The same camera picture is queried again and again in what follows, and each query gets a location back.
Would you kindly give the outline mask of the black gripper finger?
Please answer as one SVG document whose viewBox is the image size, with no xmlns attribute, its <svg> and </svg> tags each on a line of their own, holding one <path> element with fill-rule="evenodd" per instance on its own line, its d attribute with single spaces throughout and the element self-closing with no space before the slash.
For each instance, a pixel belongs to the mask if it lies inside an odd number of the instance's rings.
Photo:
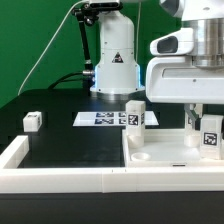
<svg viewBox="0 0 224 224">
<path fill-rule="evenodd" d="M 191 125 L 194 130 L 200 129 L 200 118 L 195 112 L 195 104 L 185 104 L 184 111 L 187 115 L 187 123 Z"/>
</svg>

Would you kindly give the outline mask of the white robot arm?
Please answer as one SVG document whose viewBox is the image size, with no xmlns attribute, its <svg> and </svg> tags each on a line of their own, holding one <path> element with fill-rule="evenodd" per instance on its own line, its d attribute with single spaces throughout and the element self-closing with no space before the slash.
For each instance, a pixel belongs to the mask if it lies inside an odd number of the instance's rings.
<svg viewBox="0 0 224 224">
<path fill-rule="evenodd" d="M 153 59 L 140 84 L 134 60 L 133 24 L 114 7 L 119 0 L 96 0 L 100 16 L 101 59 L 91 90 L 114 97 L 144 90 L 156 103 L 224 104 L 224 0 L 159 0 L 182 21 L 180 30 L 150 44 Z"/>
</svg>

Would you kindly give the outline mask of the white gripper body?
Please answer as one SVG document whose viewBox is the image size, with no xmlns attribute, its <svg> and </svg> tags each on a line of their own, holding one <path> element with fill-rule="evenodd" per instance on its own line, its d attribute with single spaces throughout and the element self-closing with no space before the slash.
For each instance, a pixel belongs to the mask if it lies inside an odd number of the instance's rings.
<svg viewBox="0 0 224 224">
<path fill-rule="evenodd" d="M 224 69 L 197 68 L 189 56 L 153 58 L 145 85 L 151 102 L 224 104 Z"/>
</svg>

